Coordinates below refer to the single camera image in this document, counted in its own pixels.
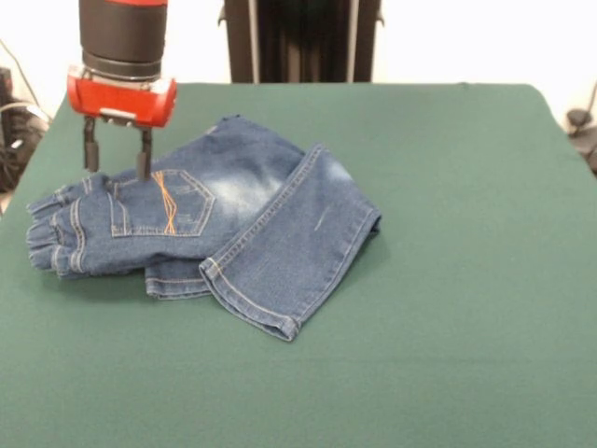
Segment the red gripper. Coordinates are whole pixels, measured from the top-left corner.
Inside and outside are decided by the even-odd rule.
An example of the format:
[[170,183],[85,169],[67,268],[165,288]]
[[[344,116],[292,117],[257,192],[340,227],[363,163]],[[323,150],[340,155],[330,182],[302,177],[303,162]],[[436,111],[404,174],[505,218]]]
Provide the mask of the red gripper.
[[99,169],[99,146],[95,139],[95,118],[131,123],[141,128],[141,151],[137,155],[137,177],[151,176],[153,135],[151,128],[164,127],[174,111],[177,85],[173,78],[154,81],[123,81],[93,74],[84,65],[70,65],[67,98],[84,117],[84,167]]

